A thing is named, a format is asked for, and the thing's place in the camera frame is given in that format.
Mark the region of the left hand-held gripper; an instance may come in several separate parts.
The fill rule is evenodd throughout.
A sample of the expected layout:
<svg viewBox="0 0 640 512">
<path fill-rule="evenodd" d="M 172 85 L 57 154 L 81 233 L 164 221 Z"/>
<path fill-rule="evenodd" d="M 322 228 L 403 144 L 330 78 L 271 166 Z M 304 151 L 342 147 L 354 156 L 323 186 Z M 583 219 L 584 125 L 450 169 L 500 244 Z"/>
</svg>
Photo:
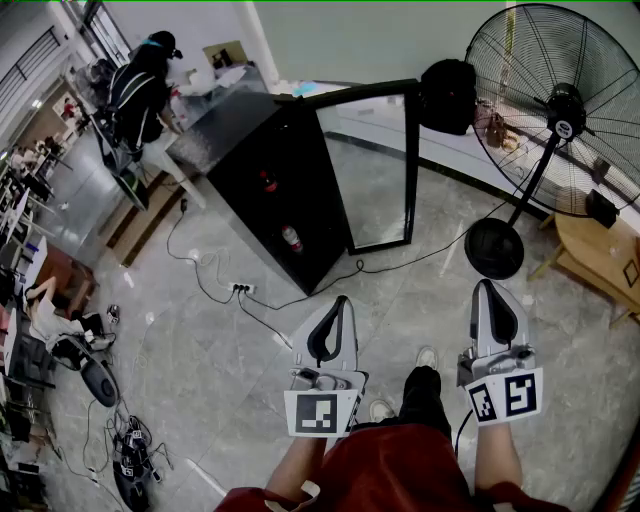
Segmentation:
<svg viewBox="0 0 640 512">
<path fill-rule="evenodd" d="M 369 375 L 357 369 L 357 335 L 350 300 L 339 295 L 313 312 L 294 333 L 294 362 L 284 391 L 290 436 L 346 437 L 364 396 Z"/>
</svg>

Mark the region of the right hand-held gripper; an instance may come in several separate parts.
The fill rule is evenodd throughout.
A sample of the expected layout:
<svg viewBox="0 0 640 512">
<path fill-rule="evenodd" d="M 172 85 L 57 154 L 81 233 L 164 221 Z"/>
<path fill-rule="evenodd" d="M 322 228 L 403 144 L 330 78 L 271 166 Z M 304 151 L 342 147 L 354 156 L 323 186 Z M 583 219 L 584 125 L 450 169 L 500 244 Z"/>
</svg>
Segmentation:
<svg viewBox="0 0 640 512">
<path fill-rule="evenodd" d="M 478 425 L 512 422 L 541 412 L 543 368 L 536 366 L 528 343 L 528 316 L 514 295 L 488 279 L 473 291 L 470 334 L 477 350 L 511 348 L 472 358 L 472 349 L 458 357 L 457 385 L 466 393 Z"/>
</svg>

